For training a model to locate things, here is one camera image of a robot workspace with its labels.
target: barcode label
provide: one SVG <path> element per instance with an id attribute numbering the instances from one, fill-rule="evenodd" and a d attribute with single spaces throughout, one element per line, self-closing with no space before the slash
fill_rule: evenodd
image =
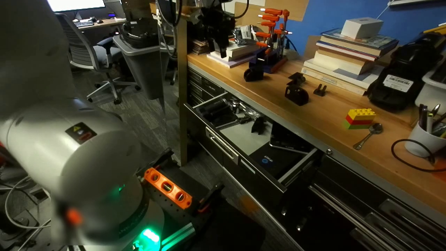
<path id="1" fill-rule="evenodd" d="M 240 27 L 240 31 L 242 32 L 243 39 L 251 39 L 251 31 L 249 29 L 249 25 Z"/>
<path id="2" fill-rule="evenodd" d="M 410 87 L 413 84 L 413 81 L 408 79 L 403 79 L 397 76 L 393 75 L 387 75 L 386 78 L 383 81 L 384 86 L 387 86 L 389 88 L 401 91 L 401 92 L 407 92 Z"/>

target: computer monitor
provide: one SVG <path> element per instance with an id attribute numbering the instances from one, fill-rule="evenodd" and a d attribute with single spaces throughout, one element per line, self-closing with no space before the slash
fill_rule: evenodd
<path id="1" fill-rule="evenodd" d="M 105 8 L 104 0 L 47 0 L 54 12 Z"/>

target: gray trash bin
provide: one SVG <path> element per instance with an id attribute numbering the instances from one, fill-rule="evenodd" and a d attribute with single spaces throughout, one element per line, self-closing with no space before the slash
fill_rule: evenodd
<path id="1" fill-rule="evenodd" d="M 132 72 L 135 81 L 140 85 L 150 100 L 163 97 L 163 77 L 165 60 L 159 46 L 143 49 L 133 48 L 119 36 L 113 37 L 113 42 L 121 49 L 124 59 Z"/>

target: white cup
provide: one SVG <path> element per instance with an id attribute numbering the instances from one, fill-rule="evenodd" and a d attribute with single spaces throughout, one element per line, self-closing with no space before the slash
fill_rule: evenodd
<path id="1" fill-rule="evenodd" d="M 429 149 L 433 154 L 436 153 L 438 150 L 442 149 L 444 146 L 446 146 L 446 139 L 439 138 L 437 136 L 434 136 L 426 131 L 424 131 L 420 124 L 417 122 L 417 125 L 412 130 L 412 133 L 409 136 L 409 139 L 413 139 L 415 141 L 418 141 L 419 143 L 423 144 L 427 149 Z M 429 153 L 424 149 L 422 146 L 407 141 L 405 144 L 405 147 L 407 151 L 409 151 L 411 154 L 416 155 L 418 157 L 426 158 L 429 156 Z"/>

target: green light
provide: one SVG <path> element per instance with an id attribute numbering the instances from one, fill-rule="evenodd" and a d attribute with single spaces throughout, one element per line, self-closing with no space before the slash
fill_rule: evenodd
<path id="1" fill-rule="evenodd" d="M 159 251 L 161 247 L 160 237 L 150 229 L 144 229 L 133 242 L 135 250 Z"/>

